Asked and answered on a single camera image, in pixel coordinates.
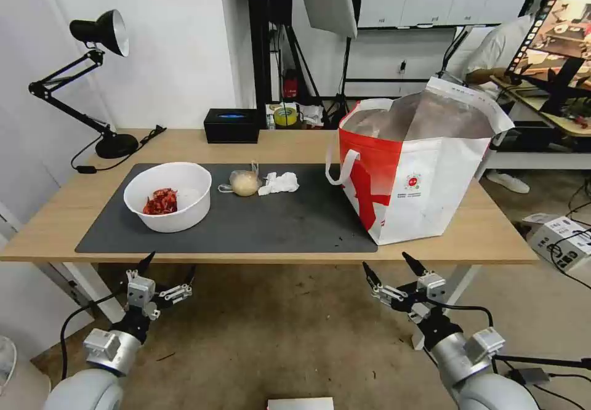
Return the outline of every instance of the lamp base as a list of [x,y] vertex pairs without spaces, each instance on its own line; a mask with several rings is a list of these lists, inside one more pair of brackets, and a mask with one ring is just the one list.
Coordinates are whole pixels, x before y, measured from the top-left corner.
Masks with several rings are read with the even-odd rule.
[[99,158],[116,159],[131,155],[138,147],[137,139],[128,134],[113,134],[98,141],[95,151]]

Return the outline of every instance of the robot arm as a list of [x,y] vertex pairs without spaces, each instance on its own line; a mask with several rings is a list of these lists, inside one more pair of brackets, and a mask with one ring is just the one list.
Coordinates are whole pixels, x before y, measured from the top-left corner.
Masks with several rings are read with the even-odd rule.
[[416,282],[400,287],[384,286],[363,263],[372,296],[393,310],[407,313],[425,336],[425,349],[437,363],[441,381],[460,410],[537,410],[527,389],[503,376],[488,372],[493,356],[505,340],[493,327],[469,339],[434,304],[445,295],[446,281],[403,253]]
[[138,270],[128,270],[126,275],[123,319],[112,324],[109,331],[93,329],[83,342],[86,361],[93,368],[61,381],[47,397],[43,410],[117,410],[123,398],[119,378],[129,374],[146,342],[150,323],[159,318],[161,309],[192,295],[187,283],[156,292],[156,283],[140,276]]

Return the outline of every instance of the black tissue box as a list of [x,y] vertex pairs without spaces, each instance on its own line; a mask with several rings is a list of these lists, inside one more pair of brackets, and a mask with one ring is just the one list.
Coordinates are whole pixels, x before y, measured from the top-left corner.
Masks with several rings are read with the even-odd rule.
[[203,125],[208,143],[257,143],[259,141],[255,109],[210,108]]

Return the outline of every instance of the white shirt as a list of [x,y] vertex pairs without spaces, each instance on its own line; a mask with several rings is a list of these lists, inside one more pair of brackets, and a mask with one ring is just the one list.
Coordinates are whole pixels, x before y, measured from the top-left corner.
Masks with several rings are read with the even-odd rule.
[[[463,76],[480,69],[507,68],[533,21],[534,15],[525,15],[495,27],[466,60]],[[480,85],[480,89],[492,97],[499,94],[499,88],[493,82]]]

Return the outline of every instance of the red and white bag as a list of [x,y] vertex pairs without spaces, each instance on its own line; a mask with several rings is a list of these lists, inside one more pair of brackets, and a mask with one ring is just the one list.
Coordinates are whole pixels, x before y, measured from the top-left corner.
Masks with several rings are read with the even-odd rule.
[[513,122],[486,94],[431,78],[419,94],[358,102],[339,124],[341,185],[378,244],[439,236],[490,139]]

